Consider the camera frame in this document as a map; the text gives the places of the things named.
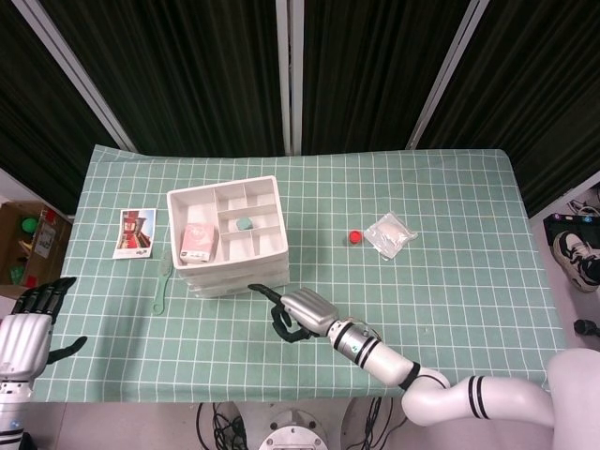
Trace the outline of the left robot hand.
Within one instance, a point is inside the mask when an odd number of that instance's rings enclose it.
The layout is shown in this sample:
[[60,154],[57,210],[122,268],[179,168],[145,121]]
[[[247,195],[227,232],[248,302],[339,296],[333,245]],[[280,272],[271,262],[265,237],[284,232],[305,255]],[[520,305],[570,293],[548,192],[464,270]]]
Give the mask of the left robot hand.
[[51,350],[53,328],[75,277],[25,290],[1,321],[1,380],[32,382],[45,367],[77,353],[87,342],[78,337],[65,348]]

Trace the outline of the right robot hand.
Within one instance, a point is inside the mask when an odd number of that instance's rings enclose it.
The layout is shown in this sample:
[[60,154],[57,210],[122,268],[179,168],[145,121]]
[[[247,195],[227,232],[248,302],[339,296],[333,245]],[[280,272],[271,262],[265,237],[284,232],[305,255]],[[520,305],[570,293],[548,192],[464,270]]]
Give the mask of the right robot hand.
[[272,325],[285,342],[326,337],[331,326],[339,320],[338,309],[311,289],[301,288],[280,294],[258,283],[247,287],[274,304],[271,308]]

